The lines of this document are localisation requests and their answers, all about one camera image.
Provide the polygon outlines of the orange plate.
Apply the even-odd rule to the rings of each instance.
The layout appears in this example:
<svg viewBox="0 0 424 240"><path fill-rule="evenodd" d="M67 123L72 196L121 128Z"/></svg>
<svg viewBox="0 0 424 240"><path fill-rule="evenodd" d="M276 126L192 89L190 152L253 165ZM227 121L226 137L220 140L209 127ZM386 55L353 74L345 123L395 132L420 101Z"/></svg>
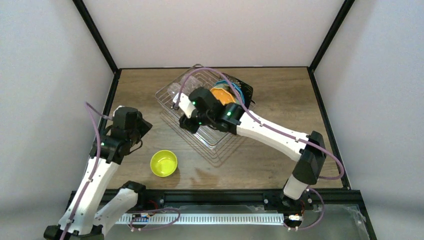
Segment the orange plate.
<svg viewBox="0 0 424 240"><path fill-rule="evenodd" d="M225 90L224 88L213 87L210 89L210 92L223 105L230 104L230 103L237 103L235 96L231 94L229 91Z"/></svg>

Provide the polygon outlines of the clear plastic glass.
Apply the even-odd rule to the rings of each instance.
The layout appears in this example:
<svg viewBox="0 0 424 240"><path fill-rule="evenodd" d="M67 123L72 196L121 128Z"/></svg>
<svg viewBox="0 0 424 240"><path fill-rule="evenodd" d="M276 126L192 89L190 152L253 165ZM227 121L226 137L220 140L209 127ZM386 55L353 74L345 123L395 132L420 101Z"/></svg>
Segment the clear plastic glass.
<svg viewBox="0 0 424 240"><path fill-rule="evenodd" d="M181 91L181 85L179 83L172 83L168 89L167 89L167 93L170 96L170 99L173 103L177 102L177 99L179 98L179 102L182 101L183 97L179 96L180 93L182 94L183 92Z"/></svg>
<svg viewBox="0 0 424 240"><path fill-rule="evenodd" d="M192 75L187 78L184 84L184 88L187 89L188 91L193 91L202 86L203 86L203 83Z"/></svg>

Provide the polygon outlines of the metal wire dish rack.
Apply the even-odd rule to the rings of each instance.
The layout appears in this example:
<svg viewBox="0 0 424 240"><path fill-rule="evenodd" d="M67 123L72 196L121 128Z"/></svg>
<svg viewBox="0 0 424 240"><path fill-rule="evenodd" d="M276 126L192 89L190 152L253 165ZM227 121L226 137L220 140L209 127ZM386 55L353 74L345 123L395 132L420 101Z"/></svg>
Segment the metal wire dish rack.
<svg viewBox="0 0 424 240"><path fill-rule="evenodd" d="M196 104L190 102L189 95L200 87L207 90L225 89L236 102L238 101L222 75L202 68L201 64L193 65L158 90L154 97L163 108L165 116L169 118L171 128L209 164L219 167L230 157L243 139L228 132L214 130L207 125L200 125L195 133L180 127L180 122L187 117Z"/></svg>

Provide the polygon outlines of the black floral square plate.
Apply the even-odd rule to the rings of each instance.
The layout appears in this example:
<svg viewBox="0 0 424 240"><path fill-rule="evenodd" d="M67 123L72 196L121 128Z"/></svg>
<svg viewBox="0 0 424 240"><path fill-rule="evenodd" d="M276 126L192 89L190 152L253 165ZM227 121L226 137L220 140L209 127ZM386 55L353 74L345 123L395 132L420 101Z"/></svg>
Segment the black floral square plate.
<svg viewBox="0 0 424 240"><path fill-rule="evenodd" d="M225 75L230 82L235 84L241 90L240 96L243 100L243 104L247 108L249 108L252 103L252 97L254 92L253 87L232 75L229 75L227 73L223 73L223 75Z"/></svg>

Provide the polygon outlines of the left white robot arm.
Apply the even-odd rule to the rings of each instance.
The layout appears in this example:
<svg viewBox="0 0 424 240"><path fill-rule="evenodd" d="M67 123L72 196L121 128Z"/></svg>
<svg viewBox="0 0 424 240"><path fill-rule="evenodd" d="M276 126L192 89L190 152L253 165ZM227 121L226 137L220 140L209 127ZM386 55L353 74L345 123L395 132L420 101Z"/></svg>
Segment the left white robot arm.
<svg viewBox="0 0 424 240"><path fill-rule="evenodd" d="M135 145L142 146L142 137L152 124L138 109L122 105L112 117L102 118L112 124L105 132L94 129L95 139L81 183L58 223L46 227L46 240L103 240L123 214L142 202L145 185L128 181L112 200L100 206L124 157L136 150Z"/></svg>

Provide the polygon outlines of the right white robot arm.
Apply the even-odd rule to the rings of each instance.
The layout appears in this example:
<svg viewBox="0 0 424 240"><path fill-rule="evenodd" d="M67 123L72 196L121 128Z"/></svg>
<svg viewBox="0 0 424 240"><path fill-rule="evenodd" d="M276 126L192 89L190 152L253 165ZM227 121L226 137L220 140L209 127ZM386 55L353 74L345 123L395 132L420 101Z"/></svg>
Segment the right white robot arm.
<svg viewBox="0 0 424 240"><path fill-rule="evenodd" d="M195 134L200 126L248 137L268 145L296 165L286 181L282 194L298 200L308 186L315 185L326 160L323 135L297 132L270 122L238 103L222 104L210 90L199 87L190 95L178 93L173 98L173 107L182 110L179 119L182 129Z"/></svg>

